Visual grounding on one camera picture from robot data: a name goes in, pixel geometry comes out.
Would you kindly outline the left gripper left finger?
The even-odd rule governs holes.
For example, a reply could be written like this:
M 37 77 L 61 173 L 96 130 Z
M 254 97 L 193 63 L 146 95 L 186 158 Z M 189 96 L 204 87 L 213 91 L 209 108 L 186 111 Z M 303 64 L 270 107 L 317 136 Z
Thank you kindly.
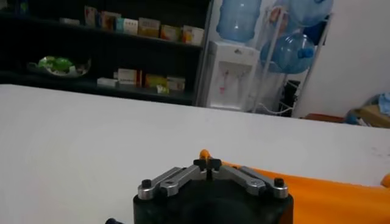
M 163 191 L 167 197 L 175 196 L 180 188 L 192 180 L 205 180 L 207 177 L 207 160 L 195 159 L 193 165 L 185 168 L 173 167 L 158 177 L 145 179 L 138 186 L 138 198 L 151 200 Z

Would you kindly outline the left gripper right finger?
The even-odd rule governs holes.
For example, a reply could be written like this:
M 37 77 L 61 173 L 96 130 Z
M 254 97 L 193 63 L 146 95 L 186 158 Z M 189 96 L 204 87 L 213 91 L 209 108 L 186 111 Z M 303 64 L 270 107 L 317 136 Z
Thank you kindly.
M 270 178 L 247 166 L 234 167 L 223 165 L 220 159 L 210 159 L 211 177 L 213 180 L 229 181 L 242 187 L 253 196 L 270 194 L 276 199 L 288 197 L 288 186 L 282 178 Z

